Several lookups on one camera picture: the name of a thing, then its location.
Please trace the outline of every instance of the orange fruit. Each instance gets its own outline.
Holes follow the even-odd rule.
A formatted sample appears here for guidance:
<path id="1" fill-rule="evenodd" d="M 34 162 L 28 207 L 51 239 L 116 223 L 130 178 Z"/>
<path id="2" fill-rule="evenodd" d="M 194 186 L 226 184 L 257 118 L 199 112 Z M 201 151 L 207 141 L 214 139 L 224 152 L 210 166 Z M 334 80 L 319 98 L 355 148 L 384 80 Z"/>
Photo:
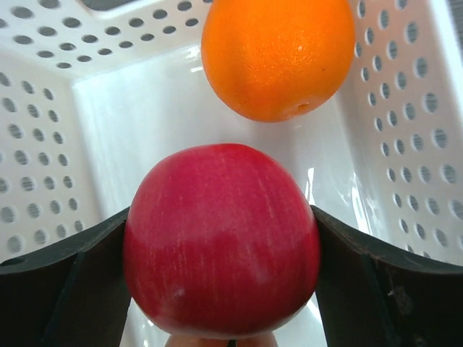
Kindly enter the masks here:
<path id="1" fill-rule="evenodd" d="M 347 0 L 215 0 L 201 42 L 217 96 L 256 121 L 283 121 L 327 101 L 353 52 Z"/>

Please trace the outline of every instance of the apple skin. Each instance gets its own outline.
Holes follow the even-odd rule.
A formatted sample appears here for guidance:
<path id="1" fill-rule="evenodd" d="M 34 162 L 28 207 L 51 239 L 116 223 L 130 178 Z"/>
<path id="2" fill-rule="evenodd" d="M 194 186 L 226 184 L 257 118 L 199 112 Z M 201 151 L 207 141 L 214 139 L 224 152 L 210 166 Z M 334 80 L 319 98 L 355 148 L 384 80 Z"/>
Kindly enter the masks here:
<path id="1" fill-rule="evenodd" d="M 123 248 L 127 286 L 154 324 L 224 340 L 288 322 L 320 265 L 315 218 L 294 179 L 237 144 L 160 161 L 135 195 Z"/>

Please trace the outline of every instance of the ventilation hole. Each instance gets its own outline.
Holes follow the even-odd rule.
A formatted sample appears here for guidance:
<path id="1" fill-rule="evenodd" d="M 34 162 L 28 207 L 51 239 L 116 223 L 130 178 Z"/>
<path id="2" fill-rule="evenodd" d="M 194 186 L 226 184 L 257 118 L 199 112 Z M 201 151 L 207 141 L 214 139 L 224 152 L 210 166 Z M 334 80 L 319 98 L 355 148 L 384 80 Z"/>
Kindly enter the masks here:
<path id="1" fill-rule="evenodd" d="M 388 168 L 388 178 L 391 180 L 391 182 L 396 181 L 396 173 L 391 168 Z"/>
<path id="2" fill-rule="evenodd" d="M 76 222 L 74 223 L 74 228 L 75 228 L 76 232 L 79 233 L 82 230 L 84 230 L 84 225 L 80 220 L 76 220 Z"/>
<path id="3" fill-rule="evenodd" d="M 96 41 L 98 41 L 98 38 L 94 35 L 84 35 L 82 37 L 82 41 L 84 41 L 85 43 L 95 43 Z"/>
<path id="4" fill-rule="evenodd" d="M 50 190 L 55 189 L 55 180 L 53 179 L 53 177 L 47 176 L 43 180 L 43 184 L 45 185 L 47 189 L 50 189 Z"/>
<path id="5" fill-rule="evenodd" d="M 119 44 L 119 47 L 120 48 L 130 48 L 133 46 L 133 43 L 131 43 L 130 41 L 122 41 L 120 44 Z"/>
<path id="6" fill-rule="evenodd" d="M 77 200 L 74 199 L 74 198 L 71 198 L 69 199 L 69 201 L 67 202 L 67 204 L 69 205 L 69 208 L 73 211 L 77 211 L 78 209 L 78 206 L 77 206 Z"/>
<path id="7" fill-rule="evenodd" d="M 396 75 L 396 86 L 402 90 L 407 86 L 407 78 L 403 72 L 399 72 Z"/>
<path id="8" fill-rule="evenodd" d="M 76 49 L 75 45 L 69 42 L 64 42 L 59 45 L 60 49 L 63 51 L 73 51 Z"/>
<path id="9" fill-rule="evenodd" d="M 412 181 L 412 173 L 408 168 L 402 168 L 402 178 L 408 183 Z"/>
<path id="10" fill-rule="evenodd" d="M 391 127 L 395 127 L 397 125 L 397 115 L 394 111 L 388 112 L 388 122 Z"/>
<path id="11" fill-rule="evenodd" d="M 113 51 L 108 48 L 102 48 L 101 50 L 98 51 L 98 54 L 100 54 L 101 56 L 107 56 L 111 53 L 113 53 Z"/>
<path id="12" fill-rule="evenodd" d="M 420 135 L 418 134 L 414 134 L 412 136 L 412 146 L 414 149 L 416 149 L 418 152 L 422 151 L 423 147 L 424 147 L 424 142 L 421 138 Z"/>
<path id="13" fill-rule="evenodd" d="M 199 20 L 197 20 L 196 18 L 190 18 L 185 22 L 185 25 L 188 27 L 194 27 L 197 23 L 199 23 Z"/>
<path id="14" fill-rule="evenodd" d="M 381 152 L 385 157 L 389 157 L 389 146 L 385 142 L 381 144 Z"/>
<path id="15" fill-rule="evenodd" d="M 447 183 L 455 184 L 456 183 L 456 170 L 453 166 L 444 165 L 442 167 L 442 176 Z"/>
<path id="16" fill-rule="evenodd" d="M 67 236 L 67 229 L 65 226 L 63 226 L 62 224 L 60 224 L 59 226 L 56 227 L 56 235 L 58 235 L 58 237 L 60 239 L 64 239 L 66 236 Z"/>
<path id="17" fill-rule="evenodd" d="M 25 90 L 26 93 L 28 94 L 34 93 L 34 88 L 28 81 L 22 81 L 21 86 Z"/>
<path id="18" fill-rule="evenodd" d="M 38 161 L 44 166 L 47 166 L 50 164 L 50 158 L 45 152 L 41 152 L 38 154 Z"/>
<path id="19" fill-rule="evenodd" d="M 82 23 L 77 18 L 74 18 L 74 17 L 64 18 L 63 24 L 70 28 L 75 28 L 75 27 L 79 27 L 82 25 Z"/>
<path id="20" fill-rule="evenodd" d="M 40 217 L 40 215 L 41 215 L 40 206 L 37 205 L 37 204 L 35 204 L 35 203 L 29 204 L 28 207 L 27 207 L 27 214 L 28 214 L 29 217 L 31 217 L 31 218 L 38 218 L 38 217 Z"/>
<path id="21" fill-rule="evenodd" d="M 20 164 L 20 165 L 26 165 L 29 163 L 29 158 L 27 157 L 27 154 L 23 150 L 17 150 L 14 152 L 14 159 Z"/>
<path id="22" fill-rule="evenodd" d="M 16 124 L 10 124 L 8 126 L 8 132 L 15 139 L 20 139 L 23 136 L 22 130 Z"/>
<path id="23" fill-rule="evenodd" d="M 407 26 L 406 33 L 408 43 L 415 43 L 418 38 L 418 25 L 415 22 L 411 22 Z"/>
<path id="24" fill-rule="evenodd" d="M 405 222 L 405 220 L 401 219 L 399 221 L 399 225 L 400 225 L 400 229 L 402 229 L 403 232 L 405 232 L 406 234 L 408 234 L 408 225 L 407 225 L 407 222 Z"/>
<path id="25" fill-rule="evenodd" d="M 32 11 L 30 11 L 28 8 L 26 7 L 21 7 L 21 6 L 17 6 L 17 7 L 13 7 L 11 9 L 11 13 L 17 17 L 17 18 L 21 18 L 22 20 L 26 20 L 28 18 L 32 18 L 34 17 L 34 14 Z"/>
<path id="26" fill-rule="evenodd" d="M 144 34 L 140 36 L 141 41 L 151 41 L 154 39 L 154 35 L 152 34 Z"/>
<path id="27" fill-rule="evenodd" d="M 375 40 L 375 34 L 373 33 L 373 29 L 369 27 L 367 31 L 365 32 L 365 42 L 368 45 L 371 45 L 374 40 Z"/>
<path id="28" fill-rule="evenodd" d="M 16 112 L 16 105 L 13 103 L 13 100 L 10 98 L 3 98 L 1 100 L 1 103 L 3 103 L 3 107 L 9 112 Z"/>
<path id="29" fill-rule="evenodd" d="M 58 155 L 58 161 L 63 166 L 67 166 L 68 164 L 67 157 L 64 154 Z"/>
<path id="30" fill-rule="evenodd" d="M 153 12 L 153 17 L 156 20 L 162 20 L 163 18 L 167 17 L 167 12 L 163 9 L 157 9 L 155 12 Z"/>
<path id="31" fill-rule="evenodd" d="M 397 43 L 396 41 L 389 41 L 387 49 L 388 58 L 394 60 L 397 57 Z"/>
<path id="32" fill-rule="evenodd" d="M 40 129 L 34 129 L 32 131 L 32 135 L 39 142 L 45 141 L 45 135 L 43 134 L 43 132 Z"/>
<path id="33" fill-rule="evenodd" d="M 26 192 L 31 192 L 35 189 L 35 182 L 30 177 L 22 177 L 21 178 L 21 187 Z"/>
<path id="34" fill-rule="evenodd" d="M 0 210 L 0 219 L 4 223 L 11 224 L 16 220 L 16 215 L 11 207 L 3 207 Z"/>
<path id="35" fill-rule="evenodd" d="M 402 199 L 398 194 L 394 194 L 394 202 L 396 203 L 397 207 L 402 207 Z"/>
<path id="36" fill-rule="evenodd" d="M 114 36 L 121 33 L 121 30 L 118 27 L 107 27 L 104 32 L 108 35 Z"/>
<path id="37" fill-rule="evenodd" d="M 389 86 L 387 83 L 381 85 L 381 96 L 385 99 L 389 99 Z"/>
<path id="38" fill-rule="evenodd" d="M 20 45 L 30 45 L 32 42 L 34 42 L 32 38 L 30 38 L 29 36 L 25 36 L 25 35 L 14 36 L 13 41 L 15 43 L 19 43 Z"/>
<path id="39" fill-rule="evenodd" d="M 132 18 L 129 21 L 129 25 L 131 27 L 141 27 L 143 24 L 145 24 L 145 22 L 143 22 L 143 20 L 140 18 Z"/>
<path id="40" fill-rule="evenodd" d="M 36 244 L 45 244 L 46 242 L 48 241 L 48 235 L 45 231 L 43 230 L 37 230 L 35 233 L 34 233 L 34 242 Z"/>
<path id="41" fill-rule="evenodd" d="M 41 34 L 42 36 L 55 36 L 57 34 L 57 31 L 53 29 L 52 27 L 40 27 L 38 28 L 38 33 Z"/>
<path id="42" fill-rule="evenodd" d="M 65 185 L 66 188 L 72 188 L 72 186 L 74 185 L 74 182 L 71 177 L 65 176 L 63 178 L 63 184 Z"/>
<path id="43" fill-rule="evenodd" d="M 82 63 L 85 63 L 85 62 L 90 61 L 92 59 L 89 56 L 79 56 L 79 57 L 77 57 L 77 60 L 81 61 Z"/>
<path id="44" fill-rule="evenodd" d="M 417 198 L 414 197 L 413 195 L 408 196 L 408 205 L 409 205 L 414 211 L 418 211 L 418 209 L 420 208 L 420 204 L 418 204 Z"/>
<path id="45" fill-rule="evenodd" d="M 436 236 L 436 240 L 442 247 L 447 247 L 449 242 L 447 241 L 447 236 L 442 230 L 436 229 L 434 231 L 434 235 Z"/>
<path id="46" fill-rule="evenodd" d="M 428 93 L 425 96 L 425 109 L 429 113 L 434 113 L 437 110 L 437 96 L 432 93 Z"/>
<path id="47" fill-rule="evenodd" d="M 368 69 L 366 67 L 364 67 L 362 69 L 362 80 L 367 82 L 369 79 L 370 79 L 370 73 L 368 72 Z"/>
<path id="48" fill-rule="evenodd" d="M 57 122 L 59 121 L 58 115 L 57 115 L 56 112 L 53 111 L 53 110 L 48 111 L 48 117 L 49 117 L 52 121 L 54 121 L 55 123 L 57 123 Z"/>

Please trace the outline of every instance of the white plastic surface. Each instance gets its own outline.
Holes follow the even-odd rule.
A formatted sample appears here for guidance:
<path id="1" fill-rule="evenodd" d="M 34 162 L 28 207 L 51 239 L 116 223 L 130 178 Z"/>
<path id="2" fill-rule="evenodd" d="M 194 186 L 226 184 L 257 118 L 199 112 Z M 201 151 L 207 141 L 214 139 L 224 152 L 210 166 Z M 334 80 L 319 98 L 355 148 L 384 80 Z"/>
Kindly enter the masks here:
<path id="1" fill-rule="evenodd" d="M 208 2 L 94 12 L 76 0 L 0 1 L 0 262 L 119 212 L 165 156 L 240 142 L 279 160 L 311 204 L 349 225 L 463 264 L 463 65 L 450 9 L 350 2 L 357 57 L 343 87 L 306 116 L 259 124 L 205 78 Z M 167 338 L 131 307 L 123 346 Z M 325 346 L 316 303 L 276 338 Z"/>

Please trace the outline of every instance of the red apple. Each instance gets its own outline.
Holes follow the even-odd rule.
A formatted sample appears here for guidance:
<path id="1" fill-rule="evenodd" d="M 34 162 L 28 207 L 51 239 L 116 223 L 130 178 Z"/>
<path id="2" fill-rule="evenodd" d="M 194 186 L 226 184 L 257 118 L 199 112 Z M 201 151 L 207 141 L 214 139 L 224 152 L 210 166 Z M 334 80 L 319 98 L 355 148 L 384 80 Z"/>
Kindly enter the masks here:
<path id="1" fill-rule="evenodd" d="M 175 335 L 272 331 L 312 296 L 319 263 L 317 226 L 300 188 L 275 160 L 244 145 L 163 159 L 127 219 L 129 290 Z"/>

